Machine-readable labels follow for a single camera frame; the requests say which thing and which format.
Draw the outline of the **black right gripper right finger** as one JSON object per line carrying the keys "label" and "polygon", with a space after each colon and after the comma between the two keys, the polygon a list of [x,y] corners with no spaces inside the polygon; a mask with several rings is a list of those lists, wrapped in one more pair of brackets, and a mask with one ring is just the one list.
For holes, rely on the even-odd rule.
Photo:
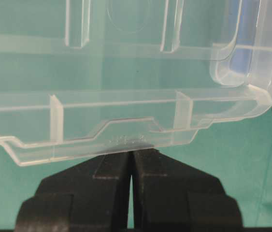
{"label": "black right gripper right finger", "polygon": [[241,232],[221,181],[155,149],[132,152],[134,227],[143,232]]}

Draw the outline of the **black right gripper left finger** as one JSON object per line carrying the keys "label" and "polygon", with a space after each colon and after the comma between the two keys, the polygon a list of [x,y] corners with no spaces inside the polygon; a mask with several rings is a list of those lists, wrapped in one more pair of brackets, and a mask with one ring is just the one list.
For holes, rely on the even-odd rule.
{"label": "black right gripper left finger", "polygon": [[97,156],[44,178],[16,218],[18,232],[125,232],[130,153]]}

